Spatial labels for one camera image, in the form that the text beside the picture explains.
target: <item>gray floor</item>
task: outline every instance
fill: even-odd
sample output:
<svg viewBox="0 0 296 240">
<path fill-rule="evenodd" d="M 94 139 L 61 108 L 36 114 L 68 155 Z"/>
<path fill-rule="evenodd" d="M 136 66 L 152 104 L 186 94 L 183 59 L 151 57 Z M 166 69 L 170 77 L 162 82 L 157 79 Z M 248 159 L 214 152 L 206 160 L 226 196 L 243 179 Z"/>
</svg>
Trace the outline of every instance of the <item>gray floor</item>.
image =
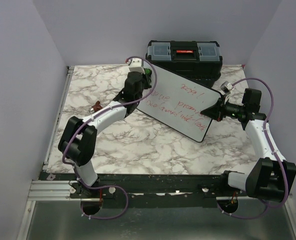
<svg viewBox="0 0 296 240">
<path fill-rule="evenodd" d="M 29 229 L 29 240 L 294 240 L 287 212 L 271 209 L 256 220 L 239 220 L 216 208 L 129 209 L 114 220 L 81 217 L 79 202 L 38 202 Z M 261 203 L 244 199 L 237 212 L 254 216 Z M 103 209 L 111 216 L 120 209 Z"/>
</svg>

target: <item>table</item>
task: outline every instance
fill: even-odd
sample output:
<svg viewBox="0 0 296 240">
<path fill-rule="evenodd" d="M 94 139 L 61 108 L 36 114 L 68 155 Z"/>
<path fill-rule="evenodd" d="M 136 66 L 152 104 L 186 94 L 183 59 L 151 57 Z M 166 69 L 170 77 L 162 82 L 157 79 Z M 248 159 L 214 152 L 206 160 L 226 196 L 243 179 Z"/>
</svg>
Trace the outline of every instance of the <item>table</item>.
<svg viewBox="0 0 296 240">
<path fill-rule="evenodd" d="M 127 65 L 76 66 L 70 82 L 58 128 L 51 146 L 47 172 L 73 173 L 62 163 L 58 143 L 69 118 L 89 115 L 100 101 L 108 105 L 123 88 Z M 215 82 L 233 83 L 245 77 L 240 65 L 223 66 Z M 236 86 L 230 102 L 241 104 L 248 85 Z M 101 174 L 221 174 L 225 170 L 249 173 L 257 159 L 252 144 L 236 119 L 212 121 L 201 143 L 195 142 L 161 122 L 135 110 L 130 116 L 106 128 L 97 137 L 91 159 Z"/>
</svg>

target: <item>cable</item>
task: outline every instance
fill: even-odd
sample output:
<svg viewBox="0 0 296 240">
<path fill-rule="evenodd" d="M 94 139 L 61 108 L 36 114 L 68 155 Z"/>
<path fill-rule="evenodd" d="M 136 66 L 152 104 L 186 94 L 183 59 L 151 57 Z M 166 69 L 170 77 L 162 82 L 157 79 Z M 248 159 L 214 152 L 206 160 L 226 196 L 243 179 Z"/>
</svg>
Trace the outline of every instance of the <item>cable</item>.
<svg viewBox="0 0 296 240">
<path fill-rule="evenodd" d="M 153 83 L 153 86 L 152 88 L 150 89 L 150 91 L 148 92 L 147 95 L 143 96 L 142 98 L 140 99 L 137 99 L 135 101 L 131 101 L 131 102 L 125 102 L 125 103 L 121 103 L 121 104 L 118 104 L 118 105 L 114 105 L 112 106 L 111 108 L 106 108 L 102 111 L 100 111 L 98 114 L 95 114 L 92 118 L 88 119 L 87 121 L 85 121 L 78 129 L 77 131 L 73 134 L 73 136 L 71 137 L 70 141 L 68 142 L 63 154 L 62 154 L 62 162 L 64 164 L 68 164 L 68 165 L 71 165 L 72 168 L 73 168 L 73 171 L 75 173 L 75 175 L 77 176 L 77 179 L 79 180 L 79 182 L 84 185 L 87 189 L 90 189 L 90 190 L 100 190 L 100 189 L 106 189 L 106 188 L 117 188 L 117 189 L 120 189 L 125 197 L 126 197 L 126 205 L 124 207 L 124 209 L 122 210 L 121 213 L 119 213 L 118 215 L 116 216 L 111 216 L 111 217 L 98 217 L 98 216 L 89 216 L 89 215 L 86 215 L 88 216 L 89 218 L 91 219 L 100 219 L 100 220 L 109 220 L 109 219 L 115 219 L 115 218 L 118 218 L 120 217 L 121 215 L 123 215 L 127 208 L 128 208 L 128 195 L 127 195 L 127 192 L 121 187 L 121 186 L 117 186 L 117 185 L 108 185 L 108 186 L 99 186 L 99 187 L 91 187 L 89 185 L 87 185 L 80 177 L 80 175 L 78 174 L 78 172 L 76 171 L 76 168 L 75 168 L 75 164 L 72 163 L 72 162 L 69 162 L 69 161 L 66 161 L 66 155 L 67 155 L 67 152 L 68 152 L 68 149 L 70 148 L 71 144 L 73 143 L 73 141 L 75 140 L 76 136 L 80 133 L 80 131 L 84 128 L 84 126 L 86 126 L 87 124 L 89 124 L 91 121 L 93 121 L 95 118 L 99 117 L 100 115 L 112 110 L 112 109 L 115 109 L 115 108 L 119 108 L 119 107 L 123 107 L 123 106 L 127 106 L 127 105 L 131 105 L 131 104 L 136 104 L 136 103 L 139 103 L 140 101 L 144 100 L 145 98 L 147 98 L 150 94 L 153 93 L 153 91 L 155 90 L 156 88 L 156 85 L 157 85 L 157 72 L 156 72 L 156 69 L 154 67 L 154 65 L 152 65 L 149 61 L 147 61 L 146 59 L 144 59 L 143 57 L 141 56 L 131 56 L 131 57 L 128 57 L 126 59 L 126 62 L 128 62 L 130 59 L 141 59 L 142 61 L 146 62 L 152 69 L 153 73 L 154 73 L 154 83 Z M 84 211 L 83 211 L 83 208 L 81 206 L 81 211 L 82 211 L 82 214 L 85 215 Z"/>
<path fill-rule="evenodd" d="M 243 81 L 246 81 L 246 80 L 256 80 L 256 81 L 261 82 L 263 85 L 265 85 L 265 87 L 267 88 L 267 90 L 268 90 L 268 92 L 270 94 L 271 106 L 270 106 L 270 110 L 269 110 L 269 112 L 267 114 L 267 117 L 263 122 L 263 132 L 264 132 L 264 135 L 265 135 L 265 137 L 266 137 L 266 139 L 268 141 L 269 147 L 271 148 L 271 150 L 273 152 L 273 155 L 275 156 L 275 158 L 278 161 L 278 164 L 279 164 L 280 169 L 281 169 L 281 174 L 282 174 L 282 177 L 283 177 L 283 183 L 284 183 L 284 196 L 283 196 L 283 199 L 282 199 L 281 203 L 277 204 L 277 205 L 271 205 L 267 201 L 264 201 L 264 200 L 260 199 L 260 202 L 265 204 L 265 209 L 264 209 L 264 211 L 262 213 L 260 213 L 257 216 L 247 217 L 247 216 L 239 216 L 239 215 L 234 215 L 234 214 L 231 214 L 231 213 L 227 213 L 219 206 L 219 204 L 217 204 L 217 207 L 221 210 L 221 212 L 223 214 L 226 214 L 226 215 L 231 216 L 231 217 L 236 218 L 236 219 L 251 220 L 251 219 L 257 219 L 257 218 L 260 218 L 260 217 L 264 216 L 268 212 L 269 208 L 276 209 L 276 208 L 282 207 L 285 204 L 285 202 L 287 201 L 288 194 L 289 194 L 289 189 L 288 189 L 289 186 L 288 186 L 286 171 L 285 171 L 285 168 L 283 166 L 282 160 L 280 159 L 280 157 L 276 153 L 274 145 L 273 145 L 273 143 L 272 143 L 272 141 L 271 141 L 271 139 L 270 139 L 270 137 L 268 135 L 268 132 L 267 132 L 267 122 L 268 122 L 268 120 L 269 120 L 269 118 L 270 118 L 270 116 L 271 116 L 271 114 L 273 112 L 273 108 L 274 108 L 274 95 L 273 95 L 273 92 L 272 92 L 271 88 L 268 86 L 268 84 L 265 81 L 263 81 L 263 80 L 261 80 L 259 78 L 256 78 L 256 77 L 246 77 L 246 78 L 240 79 L 240 80 L 234 82 L 232 84 L 232 86 L 235 86 L 235 85 L 237 85 L 237 84 L 239 84 L 239 83 L 241 83 Z"/>
</svg>

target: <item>whiteboard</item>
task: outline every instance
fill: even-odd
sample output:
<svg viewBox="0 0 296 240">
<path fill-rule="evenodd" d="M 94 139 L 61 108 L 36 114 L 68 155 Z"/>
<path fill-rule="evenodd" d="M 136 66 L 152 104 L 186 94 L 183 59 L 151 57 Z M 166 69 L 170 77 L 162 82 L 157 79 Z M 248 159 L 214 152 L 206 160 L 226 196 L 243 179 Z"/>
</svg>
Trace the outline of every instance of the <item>whiteboard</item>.
<svg viewBox="0 0 296 240">
<path fill-rule="evenodd" d="M 158 77 L 156 88 L 137 109 L 194 141 L 202 142 L 212 119 L 200 112 L 216 104 L 220 92 L 154 67 Z"/>
</svg>

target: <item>brown object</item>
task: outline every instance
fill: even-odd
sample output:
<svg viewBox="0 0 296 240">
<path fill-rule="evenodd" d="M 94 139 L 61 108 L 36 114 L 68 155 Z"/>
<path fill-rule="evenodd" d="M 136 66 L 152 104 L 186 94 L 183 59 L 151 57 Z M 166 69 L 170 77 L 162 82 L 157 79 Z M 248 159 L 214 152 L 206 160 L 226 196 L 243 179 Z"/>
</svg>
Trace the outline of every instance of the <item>brown object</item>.
<svg viewBox="0 0 296 240">
<path fill-rule="evenodd" d="M 92 109 L 94 113 L 98 112 L 99 110 L 103 109 L 103 107 L 100 105 L 100 101 L 97 101 L 95 105 L 92 106 Z"/>
</svg>

